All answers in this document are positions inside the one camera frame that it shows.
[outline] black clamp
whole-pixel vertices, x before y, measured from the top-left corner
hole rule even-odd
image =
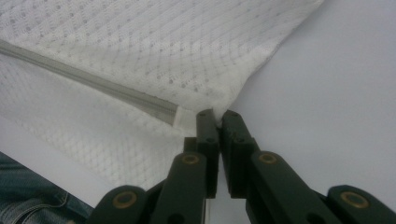
[[[111,190],[87,223],[205,223],[205,199],[216,196],[220,149],[231,197],[247,199],[251,223],[396,223],[393,211],[361,189],[333,187],[327,197],[314,192],[279,155],[260,151],[239,114],[227,111],[218,129],[212,110],[197,115],[197,137],[185,139],[162,183],[148,191]]]

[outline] metal rivet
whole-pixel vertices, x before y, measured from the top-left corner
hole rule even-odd
[[[123,209],[130,207],[137,201],[137,195],[133,191],[124,191],[116,195],[113,199],[113,205],[116,208]]]
[[[267,164],[274,164],[276,163],[277,158],[272,154],[263,153],[260,155],[259,160]]]
[[[367,199],[352,191],[342,192],[341,199],[356,208],[366,208],[370,205]]]
[[[199,158],[195,155],[187,155],[181,159],[186,164],[195,164],[199,161]]]

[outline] seam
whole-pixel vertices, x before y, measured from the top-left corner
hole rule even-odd
[[[67,63],[51,59],[29,49],[10,44],[0,39],[0,53],[18,60],[41,67],[55,73],[59,77],[76,81],[77,83],[97,90],[107,96],[114,97],[128,105],[149,114],[167,124],[174,122],[177,105],[142,91],[128,88],[121,84],[95,76]]]
[[[30,218],[33,216],[33,214],[35,213],[35,211],[32,211],[29,215],[27,215],[27,217],[24,219],[24,221],[22,222],[22,224],[27,224],[27,222],[30,220]]]
[[[33,206],[31,208],[28,208],[28,209],[24,210],[23,212],[21,212],[17,217],[15,217],[14,220],[11,222],[11,224],[16,224],[24,215],[26,215],[26,214],[28,214],[30,212],[33,213],[34,211],[37,211],[39,209],[49,208],[49,207],[54,207],[54,208],[62,207],[62,206],[64,206],[66,204],[67,197],[68,197],[68,193],[66,192],[66,194],[61,199],[61,203],[58,204],[58,205],[51,205],[51,204],[47,204],[47,203],[42,203],[42,204],[38,204],[36,206]]]

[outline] denim fabric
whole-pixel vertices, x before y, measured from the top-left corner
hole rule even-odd
[[[0,153],[0,224],[84,223],[92,208]]]

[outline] folded fabric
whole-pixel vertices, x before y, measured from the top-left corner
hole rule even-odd
[[[148,189],[321,2],[0,0],[0,115]]]

